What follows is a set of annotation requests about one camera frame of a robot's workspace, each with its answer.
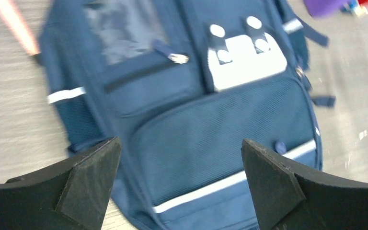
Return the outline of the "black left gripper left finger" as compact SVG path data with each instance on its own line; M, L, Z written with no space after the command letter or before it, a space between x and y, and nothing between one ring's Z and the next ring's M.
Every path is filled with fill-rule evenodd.
M99 230L121 156L118 138L0 184L0 230Z

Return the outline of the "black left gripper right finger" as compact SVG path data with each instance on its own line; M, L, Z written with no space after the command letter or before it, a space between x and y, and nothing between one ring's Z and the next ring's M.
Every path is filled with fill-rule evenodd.
M368 183L310 168L245 139L242 160L262 230L368 230Z

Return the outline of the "navy blue backpack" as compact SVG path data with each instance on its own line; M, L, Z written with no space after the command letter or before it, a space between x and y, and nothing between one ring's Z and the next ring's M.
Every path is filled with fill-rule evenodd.
M69 153L120 138L133 226L256 230L245 138L322 169L307 39L285 0L55 0L39 44Z

